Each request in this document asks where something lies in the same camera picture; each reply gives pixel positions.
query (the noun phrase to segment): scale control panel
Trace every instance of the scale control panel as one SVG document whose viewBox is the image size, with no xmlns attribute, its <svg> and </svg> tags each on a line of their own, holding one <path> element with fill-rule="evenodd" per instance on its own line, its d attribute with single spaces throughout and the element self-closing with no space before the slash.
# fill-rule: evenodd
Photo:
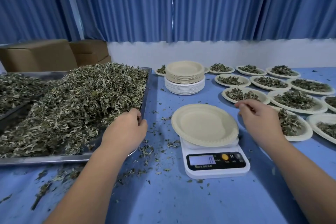
<svg viewBox="0 0 336 224">
<path fill-rule="evenodd" d="M 243 156 L 237 151 L 189 154 L 187 155 L 187 164 L 188 168 L 193 171 L 243 168 L 246 166 Z"/>
</svg>

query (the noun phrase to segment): curtain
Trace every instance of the curtain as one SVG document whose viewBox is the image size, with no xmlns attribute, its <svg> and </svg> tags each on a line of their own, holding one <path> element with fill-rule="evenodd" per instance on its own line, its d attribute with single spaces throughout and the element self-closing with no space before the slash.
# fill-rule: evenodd
<svg viewBox="0 0 336 224">
<path fill-rule="evenodd" d="M 251 40 L 263 0 L 173 0 L 174 41 Z"/>
<path fill-rule="evenodd" d="M 0 44 L 79 39 L 69 0 L 0 0 Z"/>
<path fill-rule="evenodd" d="M 76 0 L 84 37 L 105 41 L 172 40 L 172 0 Z"/>
<path fill-rule="evenodd" d="M 336 0 L 265 0 L 257 39 L 336 38 L 335 15 Z"/>
</svg>

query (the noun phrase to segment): white scale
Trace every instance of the white scale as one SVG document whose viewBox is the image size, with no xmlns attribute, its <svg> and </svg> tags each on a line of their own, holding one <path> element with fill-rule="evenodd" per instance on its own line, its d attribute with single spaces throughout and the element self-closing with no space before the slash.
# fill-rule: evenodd
<svg viewBox="0 0 336 224">
<path fill-rule="evenodd" d="M 250 170 L 238 138 L 221 147 L 204 147 L 180 139 L 184 169 L 192 179 L 243 176 Z"/>
</svg>

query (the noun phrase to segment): brown box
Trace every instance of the brown box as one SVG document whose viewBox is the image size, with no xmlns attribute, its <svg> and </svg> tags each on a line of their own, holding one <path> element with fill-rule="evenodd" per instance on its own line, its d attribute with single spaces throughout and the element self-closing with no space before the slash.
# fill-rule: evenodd
<svg viewBox="0 0 336 224">
<path fill-rule="evenodd" d="M 0 47 L 0 60 L 7 72 L 69 71 L 78 67 L 66 39 L 4 45 Z"/>
<path fill-rule="evenodd" d="M 78 66 L 97 64 L 109 55 L 107 44 L 102 40 L 85 39 L 71 42 L 70 47 Z"/>
<path fill-rule="evenodd" d="M 98 61 L 98 64 L 105 64 L 107 62 L 110 62 L 111 63 L 111 56 L 107 56 L 106 58 L 104 58 L 103 60 L 101 61 Z"/>
</svg>

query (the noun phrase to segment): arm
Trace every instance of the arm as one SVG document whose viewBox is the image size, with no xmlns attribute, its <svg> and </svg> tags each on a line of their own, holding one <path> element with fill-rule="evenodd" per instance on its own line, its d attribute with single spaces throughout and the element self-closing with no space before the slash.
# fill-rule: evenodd
<svg viewBox="0 0 336 224">
<path fill-rule="evenodd" d="M 45 224 L 104 223 L 111 192 L 127 155 L 145 138 L 147 122 L 138 125 L 137 109 L 121 114 L 106 129 L 101 146 L 92 154 L 76 182 Z"/>
<path fill-rule="evenodd" d="M 252 99 L 235 106 L 248 132 L 280 169 L 308 221 L 336 223 L 336 181 L 287 141 L 277 112 Z"/>
</svg>

